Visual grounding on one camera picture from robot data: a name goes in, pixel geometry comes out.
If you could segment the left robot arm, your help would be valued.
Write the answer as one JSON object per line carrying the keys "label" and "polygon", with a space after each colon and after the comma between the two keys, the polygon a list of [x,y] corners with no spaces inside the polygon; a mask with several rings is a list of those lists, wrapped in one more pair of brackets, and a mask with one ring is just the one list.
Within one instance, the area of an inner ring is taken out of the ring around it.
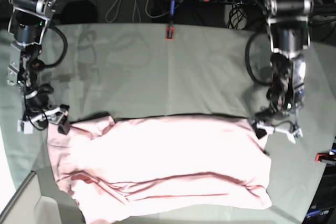
{"label": "left robot arm", "polygon": [[303,136],[298,123],[305,97],[306,61],[304,50],[310,47],[309,18],[314,0],[263,0],[261,7],[270,41],[271,79],[258,80],[249,61],[249,48],[258,36],[253,34],[246,45],[245,64],[253,82],[268,88],[269,105],[255,113],[251,125],[266,133],[282,133],[295,143]]}

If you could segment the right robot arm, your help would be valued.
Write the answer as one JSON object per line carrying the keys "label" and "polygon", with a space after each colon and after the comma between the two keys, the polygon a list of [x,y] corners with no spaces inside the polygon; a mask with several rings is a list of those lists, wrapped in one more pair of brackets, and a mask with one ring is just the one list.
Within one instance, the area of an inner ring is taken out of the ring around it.
{"label": "right robot arm", "polygon": [[[18,131],[31,134],[43,131],[51,124],[60,134],[68,134],[69,106],[52,105],[49,96],[53,87],[39,83],[39,74],[60,65],[66,56],[68,42],[65,35],[52,23],[56,0],[9,0],[13,12],[8,23],[8,32],[13,35],[12,46],[18,55],[11,57],[7,68],[7,83],[18,86],[22,95],[23,115],[18,120]],[[51,64],[39,59],[43,38],[48,30],[59,35],[63,42],[60,57]]]}

